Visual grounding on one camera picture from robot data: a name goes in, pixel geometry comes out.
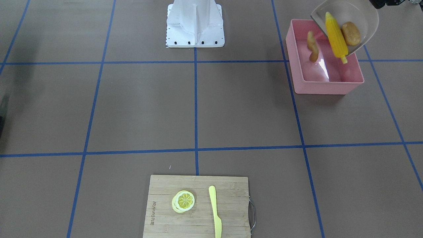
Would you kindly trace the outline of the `orange toy ginger piece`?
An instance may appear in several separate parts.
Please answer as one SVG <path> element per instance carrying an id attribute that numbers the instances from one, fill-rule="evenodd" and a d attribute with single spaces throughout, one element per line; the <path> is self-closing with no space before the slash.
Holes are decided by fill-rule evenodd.
<path id="1" fill-rule="evenodd" d="M 319 48 L 316 43 L 316 39 L 313 35 L 313 31 L 309 31 L 307 34 L 307 46 L 311 54 L 309 55 L 309 61 L 316 63 L 319 59 Z"/>

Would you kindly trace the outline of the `yellow toy corn cob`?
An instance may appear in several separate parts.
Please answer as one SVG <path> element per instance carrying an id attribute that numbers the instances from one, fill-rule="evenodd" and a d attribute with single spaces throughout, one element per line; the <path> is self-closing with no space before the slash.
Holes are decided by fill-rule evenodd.
<path id="1" fill-rule="evenodd" d="M 346 42 L 341 33 L 337 20 L 330 12 L 326 12 L 325 14 L 325 26 L 327 30 L 327 37 L 329 39 L 334 56 L 339 58 L 343 64 L 348 63 L 346 58 L 348 55 Z"/>

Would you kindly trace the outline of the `pink plastic bin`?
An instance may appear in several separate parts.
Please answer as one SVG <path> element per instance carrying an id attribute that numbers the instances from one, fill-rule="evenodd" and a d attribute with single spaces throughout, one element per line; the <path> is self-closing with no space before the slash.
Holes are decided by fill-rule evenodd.
<path id="1" fill-rule="evenodd" d="M 313 32 L 319 50 L 310 61 L 308 32 Z M 346 95 L 364 83 L 357 56 L 347 56 L 343 64 L 333 54 L 329 40 L 313 20 L 292 19 L 286 36 L 289 65 L 297 94 Z"/>

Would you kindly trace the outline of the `yellow toy lemon slices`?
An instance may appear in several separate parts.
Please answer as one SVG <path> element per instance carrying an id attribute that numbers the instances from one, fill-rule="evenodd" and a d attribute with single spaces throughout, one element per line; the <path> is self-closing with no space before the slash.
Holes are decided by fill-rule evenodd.
<path id="1" fill-rule="evenodd" d="M 195 196 L 189 191 L 179 191 L 172 199 L 172 209 L 177 213 L 189 211 L 195 205 Z"/>

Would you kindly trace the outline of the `wooden cutting board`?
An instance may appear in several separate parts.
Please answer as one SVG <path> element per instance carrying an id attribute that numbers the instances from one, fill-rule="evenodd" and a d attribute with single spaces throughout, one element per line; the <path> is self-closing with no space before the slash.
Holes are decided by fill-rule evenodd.
<path id="1" fill-rule="evenodd" d="M 250 195 L 247 177 L 151 175 L 146 205 L 144 238 L 214 238 L 215 228 L 209 187 L 216 189 L 216 212 L 223 238 L 250 238 Z M 178 213 L 171 205 L 180 191 L 195 202 Z"/>

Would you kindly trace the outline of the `yellow plastic knife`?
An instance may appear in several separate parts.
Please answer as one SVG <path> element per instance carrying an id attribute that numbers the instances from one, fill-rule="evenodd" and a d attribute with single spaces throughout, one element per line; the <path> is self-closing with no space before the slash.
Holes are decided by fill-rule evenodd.
<path id="1" fill-rule="evenodd" d="M 221 238 L 222 237 L 222 220 L 218 216 L 217 193 L 216 193 L 216 187 L 214 185 L 211 185 L 209 187 L 209 195 L 210 195 L 212 212 L 213 212 L 215 238 Z"/>

